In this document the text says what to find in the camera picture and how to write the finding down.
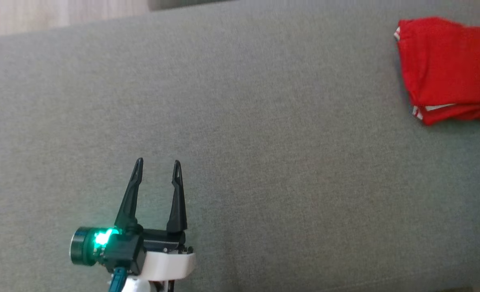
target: red fabric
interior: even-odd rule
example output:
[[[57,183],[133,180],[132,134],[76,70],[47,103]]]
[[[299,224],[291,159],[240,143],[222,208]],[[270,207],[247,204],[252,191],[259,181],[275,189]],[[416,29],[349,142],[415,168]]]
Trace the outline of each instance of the red fabric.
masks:
[[[480,27],[436,17],[400,20],[397,35],[414,115],[426,125],[480,120]],[[426,109],[448,104],[455,105]]]

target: green led light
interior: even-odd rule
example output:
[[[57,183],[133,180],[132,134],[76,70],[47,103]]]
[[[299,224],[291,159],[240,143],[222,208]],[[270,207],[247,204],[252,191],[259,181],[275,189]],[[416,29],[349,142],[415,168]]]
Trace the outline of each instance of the green led light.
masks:
[[[111,234],[117,234],[119,233],[118,230],[109,228],[105,233],[103,232],[98,232],[94,234],[94,244],[95,246],[105,246],[110,238]]]

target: gray upholstery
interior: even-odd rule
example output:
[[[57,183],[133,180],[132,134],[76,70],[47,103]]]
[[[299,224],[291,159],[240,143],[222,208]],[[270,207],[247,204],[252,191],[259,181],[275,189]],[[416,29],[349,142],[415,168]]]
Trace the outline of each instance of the gray upholstery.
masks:
[[[144,157],[139,221],[182,162],[199,266],[177,291],[480,282],[480,122],[410,114],[401,18],[480,1],[223,2],[0,38],[0,291],[106,291],[68,258]]]

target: camera lens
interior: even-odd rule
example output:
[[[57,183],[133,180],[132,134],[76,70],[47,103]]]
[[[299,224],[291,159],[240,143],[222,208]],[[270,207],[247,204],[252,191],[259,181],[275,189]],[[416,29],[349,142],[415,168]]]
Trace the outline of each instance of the camera lens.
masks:
[[[94,240],[99,232],[105,228],[80,227],[77,229],[71,240],[70,257],[73,264],[93,266],[96,264],[94,256]]]

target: light wood floor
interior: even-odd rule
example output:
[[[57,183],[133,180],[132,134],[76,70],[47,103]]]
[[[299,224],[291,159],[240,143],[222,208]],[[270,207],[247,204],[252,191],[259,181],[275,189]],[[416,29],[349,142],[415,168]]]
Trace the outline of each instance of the light wood floor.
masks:
[[[0,0],[0,35],[140,15],[179,3],[180,0]],[[480,286],[474,287],[474,292],[480,292]]]

